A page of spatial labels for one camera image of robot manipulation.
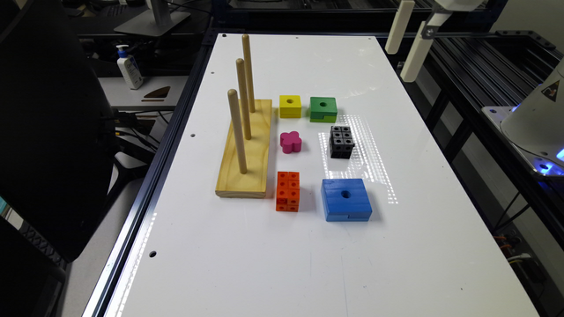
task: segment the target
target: spray bottle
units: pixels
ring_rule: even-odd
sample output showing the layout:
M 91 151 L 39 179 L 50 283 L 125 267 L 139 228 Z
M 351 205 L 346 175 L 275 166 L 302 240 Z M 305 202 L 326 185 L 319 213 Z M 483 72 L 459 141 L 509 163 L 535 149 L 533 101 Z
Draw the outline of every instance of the spray bottle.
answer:
M 120 56 L 120 58 L 117 60 L 117 66 L 122 71 L 122 75 L 127 86 L 130 89 L 137 89 L 143 84 L 143 78 L 141 77 L 139 67 L 135 62 L 135 58 L 133 58 L 133 56 L 131 55 L 128 55 L 127 52 L 123 49 L 128 46 L 129 45 L 116 45 L 118 49 L 117 54 Z

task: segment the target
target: orange cube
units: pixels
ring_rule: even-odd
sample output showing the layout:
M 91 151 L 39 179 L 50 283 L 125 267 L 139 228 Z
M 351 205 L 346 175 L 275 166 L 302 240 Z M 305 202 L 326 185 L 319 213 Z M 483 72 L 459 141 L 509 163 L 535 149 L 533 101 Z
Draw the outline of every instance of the orange cube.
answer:
M 278 172 L 276 210 L 298 211 L 300 208 L 300 173 Z

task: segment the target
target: block with hole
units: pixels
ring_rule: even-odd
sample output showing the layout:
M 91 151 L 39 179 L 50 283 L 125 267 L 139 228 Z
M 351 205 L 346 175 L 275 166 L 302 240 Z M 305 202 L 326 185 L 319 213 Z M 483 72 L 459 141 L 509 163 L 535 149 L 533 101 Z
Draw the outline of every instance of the block with hole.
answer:
M 276 211 L 298 211 L 300 208 L 300 173 L 278 172 Z
M 332 159 L 350 159 L 354 149 L 351 128 L 332 126 L 329 144 Z
M 309 99 L 309 121 L 335 123 L 337 101 L 332 97 L 311 97 Z
M 282 152 L 285 154 L 301 151 L 300 133 L 292 131 L 280 134 L 280 146 L 282 146 Z
M 372 207 L 362 179 L 323 180 L 325 220 L 368 221 Z
M 301 118 L 301 99 L 300 96 L 280 96 L 280 118 Z

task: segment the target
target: white tabletop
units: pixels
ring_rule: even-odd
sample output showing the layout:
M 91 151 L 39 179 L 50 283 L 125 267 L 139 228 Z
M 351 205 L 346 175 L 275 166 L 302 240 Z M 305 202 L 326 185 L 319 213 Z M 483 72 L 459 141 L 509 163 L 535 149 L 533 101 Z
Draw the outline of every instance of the white tabletop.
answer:
M 326 158 L 331 124 L 273 115 L 267 198 L 215 196 L 226 92 L 237 88 L 242 57 L 241 36 L 220 35 L 113 309 L 128 317 L 538 316 L 375 38 L 251 35 L 251 47 L 257 99 L 278 107 L 279 95 L 300 95 L 305 110 L 311 96 L 335 97 L 364 154 Z M 287 155 L 278 138 L 292 130 L 303 146 Z M 301 173 L 299 212 L 274 210 L 277 171 Z M 364 179 L 373 215 L 326 222 L 322 179 L 349 176 Z

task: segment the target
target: wooden base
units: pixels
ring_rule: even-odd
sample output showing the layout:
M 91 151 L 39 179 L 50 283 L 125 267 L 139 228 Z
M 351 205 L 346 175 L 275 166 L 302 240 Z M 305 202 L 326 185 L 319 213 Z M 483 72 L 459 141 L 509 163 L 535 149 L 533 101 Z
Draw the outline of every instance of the wooden base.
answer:
M 251 139 L 245 140 L 247 173 L 239 172 L 233 125 L 227 134 L 215 194 L 226 198 L 264 198 L 271 140 L 272 100 L 255 100 L 250 114 Z

